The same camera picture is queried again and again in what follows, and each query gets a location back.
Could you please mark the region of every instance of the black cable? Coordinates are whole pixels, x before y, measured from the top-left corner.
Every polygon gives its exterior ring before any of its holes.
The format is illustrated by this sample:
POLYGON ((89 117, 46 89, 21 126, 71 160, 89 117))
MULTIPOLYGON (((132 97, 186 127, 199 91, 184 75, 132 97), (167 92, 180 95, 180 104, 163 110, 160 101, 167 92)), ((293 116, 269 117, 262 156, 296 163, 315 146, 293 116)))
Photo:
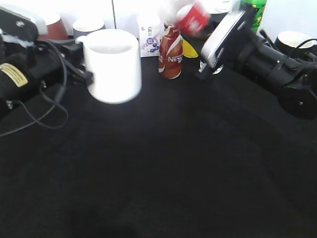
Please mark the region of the black cable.
POLYGON ((264 39, 266 39, 269 44, 272 46, 273 49, 275 49, 276 51, 279 51, 280 50, 276 47, 276 45, 274 44, 274 42, 271 40, 271 38, 267 35, 266 31, 265 30, 260 30, 260 34, 264 37, 264 39))
POLYGON ((292 49, 290 51, 290 53, 288 53, 286 58, 289 59, 300 47, 302 47, 304 44, 306 44, 306 43, 308 43, 310 41, 317 41, 317 39, 312 38, 312 39, 305 40, 304 42, 300 43, 296 48, 292 49))
POLYGON ((310 41, 317 41, 317 39, 312 38, 312 39, 308 39, 303 41, 302 43, 300 43, 296 48, 292 49, 288 55, 286 56, 286 58, 281 62, 280 66, 278 67, 278 70, 281 70, 283 65, 286 65, 289 69, 294 69, 294 67, 292 67, 291 65, 287 64, 287 60, 300 48, 302 47, 304 44, 310 42, 310 41))
MULTIPOLYGON (((59 96, 56 97, 56 99, 55 99, 55 102, 57 104, 59 104, 61 102, 61 100, 62 100, 62 97, 63 97, 64 92, 65 92, 65 88, 67 86, 67 68, 66 68, 66 65, 65 65, 65 62, 64 62, 64 58, 61 56, 61 54, 60 54, 59 50, 57 49, 57 47, 54 46, 51 42, 48 42, 48 41, 37 41, 37 42, 40 43, 40 44, 49 45, 50 48, 52 50, 54 50, 55 53, 57 54, 57 56, 58 56, 58 58, 60 60, 60 63, 62 65, 62 70, 63 70, 63 85, 62 85, 63 86, 63 92, 59 93, 59 96)), ((56 107, 56 104, 53 104, 53 106, 45 114, 43 114, 41 117, 37 118, 37 121, 40 121, 40 120, 44 119, 46 116, 48 116, 54 110, 55 107, 56 107)), ((21 127, 17 128, 17 129, 14 129, 14 130, 8 131, 6 133, 0 134, 0 138, 4 137, 4 136, 7 136, 7 135, 14 134, 14 133, 19 132, 19 131, 22 131, 22 130, 24 130, 26 128, 29 128, 30 126, 33 126, 36 123, 37 123, 36 121, 33 121, 33 122, 29 123, 29 124, 26 124, 24 126, 21 126, 21 127)))
POLYGON ((26 111, 26 113, 30 116, 30 118, 32 118, 32 120, 34 121, 34 123, 37 123, 39 124, 40 126, 44 127, 44 128, 47 128, 47 129, 51 129, 51 130, 56 130, 56 129, 59 129, 61 127, 63 127, 67 121, 68 121, 68 111, 66 110, 66 108, 64 108, 61 104, 53 101, 52 99, 50 99, 48 96, 46 96, 43 92, 42 92, 42 97, 47 101, 47 102, 50 102, 52 103, 55 107, 58 107, 59 109, 61 109, 63 112, 65 112, 66 114, 66 119, 65 121, 60 124, 60 125, 57 125, 57 126, 50 126, 50 125, 46 125, 44 123, 42 123, 41 121, 39 121, 37 118, 35 118, 35 116, 27 109, 27 107, 25 106, 25 104, 23 102, 21 102, 20 100, 13 100, 12 101, 12 104, 13 105, 21 105, 24 110, 26 111))

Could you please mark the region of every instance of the coffee bottle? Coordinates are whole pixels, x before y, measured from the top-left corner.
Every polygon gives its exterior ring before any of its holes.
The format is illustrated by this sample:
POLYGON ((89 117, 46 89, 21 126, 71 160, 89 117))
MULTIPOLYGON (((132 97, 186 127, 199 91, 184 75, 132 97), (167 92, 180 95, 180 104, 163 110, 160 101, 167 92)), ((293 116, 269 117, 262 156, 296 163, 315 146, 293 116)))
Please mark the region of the coffee bottle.
POLYGON ((166 79, 175 79, 182 72, 183 43, 180 30, 173 22, 166 21, 159 48, 158 71, 166 79))

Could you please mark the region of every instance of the cup rim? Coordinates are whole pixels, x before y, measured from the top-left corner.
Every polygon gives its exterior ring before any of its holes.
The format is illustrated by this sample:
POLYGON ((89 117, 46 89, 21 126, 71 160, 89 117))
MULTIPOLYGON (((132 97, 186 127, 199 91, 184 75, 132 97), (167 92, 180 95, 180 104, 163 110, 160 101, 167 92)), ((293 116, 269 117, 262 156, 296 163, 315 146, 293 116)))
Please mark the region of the cup rim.
POLYGON ((84 37, 83 43, 84 43, 85 49, 88 50, 89 52, 95 53, 95 54, 103 54, 103 55, 104 54, 106 54, 106 55, 119 55, 119 54, 129 52, 132 49, 139 48, 139 42, 134 35, 132 35, 131 33, 127 32, 127 31, 123 31, 123 30, 119 30, 119 29, 103 29, 103 30, 98 30, 98 31, 92 32, 84 37), (90 43, 95 45, 97 39, 98 40, 101 40, 104 38, 114 39, 115 37, 120 38, 120 39, 125 39, 125 41, 127 43, 129 43, 128 48, 124 51, 117 52, 117 53, 101 53, 101 52, 97 52, 97 51, 92 50, 91 47, 89 46, 90 43))
MULTIPOLYGON (((312 37, 302 33, 302 32, 297 32, 297 31, 283 31, 283 32, 280 32, 278 35, 277 35, 277 38, 278 40, 287 45, 287 46, 290 46, 292 48, 296 48, 300 43, 302 43, 303 41, 305 40, 309 40, 311 39, 312 37), (297 37, 300 39, 300 42, 298 42, 297 45, 294 45, 292 43, 289 42, 290 39, 294 38, 294 37, 297 37)), ((308 48, 311 48, 314 46, 314 42, 311 41, 311 42, 308 42, 306 44, 304 44, 303 46, 300 47, 300 49, 308 49, 308 48)))
POLYGON ((81 18, 76 20, 73 23, 73 29, 79 32, 91 32, 91 31, 96 31, 101 28, 103 28, 105 25, 105 22, 103 19, 87 19, 87 18, 81 18))
POLYGON ((60 21, 61 16, 56 12, 44 12, 42 15, 47 26, 56 24, 60 21))

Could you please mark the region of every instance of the white cup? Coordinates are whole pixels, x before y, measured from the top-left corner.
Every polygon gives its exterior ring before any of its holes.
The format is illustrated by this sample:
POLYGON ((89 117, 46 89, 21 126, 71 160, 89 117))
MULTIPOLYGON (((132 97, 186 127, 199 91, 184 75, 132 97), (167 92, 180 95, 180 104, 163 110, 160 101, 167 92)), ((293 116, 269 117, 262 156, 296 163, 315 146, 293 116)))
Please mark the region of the white cup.
POLYGON ((142 87, 138 40, 131 33, 107 29, 77 38, 84 44, 86 70, 94 74, 88 87, 97 100, 120 104, 135 98, 142 87))

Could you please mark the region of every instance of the bottle label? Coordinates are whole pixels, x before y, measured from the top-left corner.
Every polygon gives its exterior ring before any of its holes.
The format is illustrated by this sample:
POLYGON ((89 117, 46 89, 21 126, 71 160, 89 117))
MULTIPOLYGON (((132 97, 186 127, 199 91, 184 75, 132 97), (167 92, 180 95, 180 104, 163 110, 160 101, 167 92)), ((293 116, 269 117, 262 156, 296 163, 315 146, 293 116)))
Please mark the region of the bottle label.
POLYGON ((195 3, 188 14, 178 22, 178 26, 184 33, 195 35, 202 31, 208 24, 210 15, 199 4, 195 3))
POLYGON ((262 22, 263 13, 264 13, 264 10, 265 10, 266 3, 251 4, 251 3, 247 3, 247 2, 242 2, 241 3, 241 8, 245 9, 245 7, 248 6, 248 5, 253 6, 256 9, 256 11, 257 11, 256 16, 254 18, 254 24, 252 26, 252 30, 254 32, 257 32, 257 30, 260 27, 260 24, 262 22))
POLYGON ((24 74, 16 67, 9 63, 3 63, 0 65, 0 70, 11 78, 15 85, 20 88, 28 83, 24 74))

